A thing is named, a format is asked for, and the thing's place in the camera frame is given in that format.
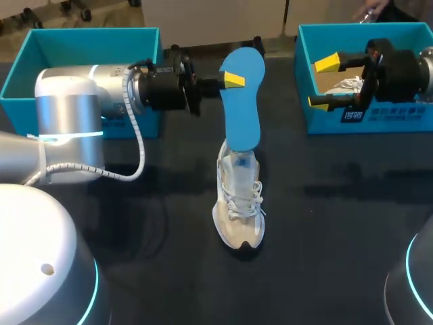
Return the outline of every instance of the white sneaker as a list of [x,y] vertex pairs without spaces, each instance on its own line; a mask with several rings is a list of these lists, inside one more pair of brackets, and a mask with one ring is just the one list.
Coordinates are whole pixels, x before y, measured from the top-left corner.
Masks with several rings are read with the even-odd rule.
[[334,85],[334,88],[326,91],[326,93],[359,93],[363,84],[364,81],[356,76],[355,78],[340,81]]
[[260,165],[253,151],[232,152],[227,140],[216,163],[218,200],[212,215],[219,236],[235,250],[257,248],[265,234]]

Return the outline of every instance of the blue box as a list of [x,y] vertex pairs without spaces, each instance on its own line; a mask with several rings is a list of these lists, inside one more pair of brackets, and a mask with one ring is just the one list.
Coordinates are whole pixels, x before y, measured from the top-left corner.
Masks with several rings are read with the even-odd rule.
[[325,112],[309,106],[308,97],[320,95],[311,64],[337,51],[364,52],[368,40],[380,38],[389,39],[395,49],[412,49],[416,55],[433,46],[433,34],[424,23],[299,26],[295,78],[309,134],[433,131],[433,109],[425,104],[373,100],[359,123],[342,123],[343,108]]
[[[132,64],[163,59],[157,28],[34,29],[24,40],[0,93],[0,104],[20,135],[39,135],[35,82],[54,66]],[[160,112],[136,116],[144,137],[157,137]],[[129,118],[103,122],[104,138],[134,138]]]

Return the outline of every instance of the person's hand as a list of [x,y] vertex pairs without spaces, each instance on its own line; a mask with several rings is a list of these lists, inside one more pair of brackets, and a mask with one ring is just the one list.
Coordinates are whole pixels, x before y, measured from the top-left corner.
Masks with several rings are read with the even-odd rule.
[[373,10],[373,15],[377,17],[389,2],[390,0],[365,0],[364,5],[359,8],[358,12],[353,15],[352,18],[353,20],[361,20],[370,9]]

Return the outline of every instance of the blue insole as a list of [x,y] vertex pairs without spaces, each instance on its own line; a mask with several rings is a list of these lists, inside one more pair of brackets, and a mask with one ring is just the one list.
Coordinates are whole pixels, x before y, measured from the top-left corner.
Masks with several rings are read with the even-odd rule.
[[255,48],[241,47],[225,58],[220,71],[245,78],[245,87],[220,91],[227,143],[233,151],[252,150],[260,141],[257,91],[265,75],[265,62]]

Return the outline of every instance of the black tabletop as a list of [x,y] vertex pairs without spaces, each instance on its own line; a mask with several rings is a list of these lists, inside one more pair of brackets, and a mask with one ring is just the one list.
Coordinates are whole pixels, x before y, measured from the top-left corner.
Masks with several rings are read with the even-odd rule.
[[[266,59],[266,69],[256,150],[266,234],[255,259],[233,257],[214,229],[218,100],[204,100],[200,118],[166,114],[136,182],[43,188],[103,267],[113,325],[386,324],[386,274],[433,203],[433,135],[307,136],[293,60]],[[117,171],[138,162],[134,141],[104,150]]]

